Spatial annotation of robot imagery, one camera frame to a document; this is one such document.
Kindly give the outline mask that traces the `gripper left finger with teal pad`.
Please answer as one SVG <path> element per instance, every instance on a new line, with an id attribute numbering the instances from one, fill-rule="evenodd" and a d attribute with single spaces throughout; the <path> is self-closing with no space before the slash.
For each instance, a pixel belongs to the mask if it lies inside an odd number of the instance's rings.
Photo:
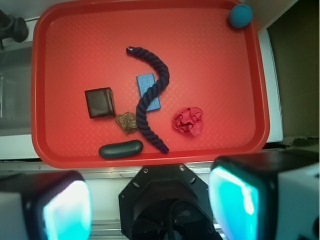
<path id="1" fill-rule="evenodd" d="M 2 240 L 88 240 L 92 221 L 91 189 L 75 170 L 0 178 Z"/>

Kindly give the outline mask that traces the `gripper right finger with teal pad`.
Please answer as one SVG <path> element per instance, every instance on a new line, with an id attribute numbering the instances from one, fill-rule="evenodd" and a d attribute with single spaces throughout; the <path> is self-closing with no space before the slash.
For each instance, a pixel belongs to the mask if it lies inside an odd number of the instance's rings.
<path id="1" fill-rule="evenodd" d="M 213 216 L 229 240 L 317 240 L 319 176 L 317 152 L 220 156 L 208 181 Z"/>

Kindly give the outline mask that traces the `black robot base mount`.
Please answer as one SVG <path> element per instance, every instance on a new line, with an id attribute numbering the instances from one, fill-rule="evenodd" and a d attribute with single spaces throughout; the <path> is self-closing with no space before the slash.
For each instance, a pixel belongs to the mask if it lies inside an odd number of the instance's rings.
<path id="1" fill-rule="evenodd" d="M 220 240 L 209 186 L 184 164 L 144 166 L 118 195 L 129 240 Z"/>

